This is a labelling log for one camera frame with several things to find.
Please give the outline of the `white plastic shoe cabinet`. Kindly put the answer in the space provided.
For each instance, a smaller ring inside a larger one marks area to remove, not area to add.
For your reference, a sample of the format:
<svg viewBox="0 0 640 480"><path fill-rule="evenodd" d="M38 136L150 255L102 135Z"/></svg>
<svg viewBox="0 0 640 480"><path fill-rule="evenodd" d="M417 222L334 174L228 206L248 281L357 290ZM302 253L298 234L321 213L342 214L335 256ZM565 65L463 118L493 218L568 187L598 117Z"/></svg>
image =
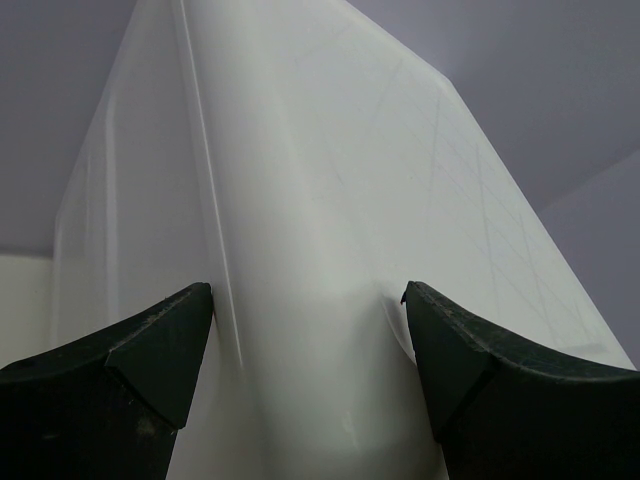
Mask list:
<svg viewBox="0 0 640 480"><path fill-rule="evenodd" d="M195 282L172 479L442 479L400 299L631 360L453 85L344 1L140 1L55 225L62 345Z"/></svg>

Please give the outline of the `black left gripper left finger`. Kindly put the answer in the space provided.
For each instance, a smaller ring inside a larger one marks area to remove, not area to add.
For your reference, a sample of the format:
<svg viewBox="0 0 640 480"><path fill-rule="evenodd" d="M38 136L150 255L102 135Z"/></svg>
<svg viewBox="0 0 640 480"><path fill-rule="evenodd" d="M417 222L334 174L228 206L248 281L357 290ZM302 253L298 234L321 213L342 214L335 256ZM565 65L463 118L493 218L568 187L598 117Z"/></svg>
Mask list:
<svg viewBox="0 0 640 480"><path fill-rule="evenodd" d="M2 478L165 478L212 317L210 285L194 283L2 368Z"/></svg>

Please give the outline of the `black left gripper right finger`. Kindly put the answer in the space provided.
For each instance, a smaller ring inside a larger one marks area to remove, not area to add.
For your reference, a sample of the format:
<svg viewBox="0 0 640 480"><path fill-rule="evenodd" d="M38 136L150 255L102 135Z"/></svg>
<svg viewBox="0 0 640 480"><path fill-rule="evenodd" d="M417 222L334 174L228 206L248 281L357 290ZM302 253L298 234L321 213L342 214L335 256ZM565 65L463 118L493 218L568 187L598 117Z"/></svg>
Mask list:
<svg viewBox="0 0 640 480"><path fill-rule="evenodd" d="M636 371L547 348L422 282L402 301L451 478L638 477Z"/></svg>

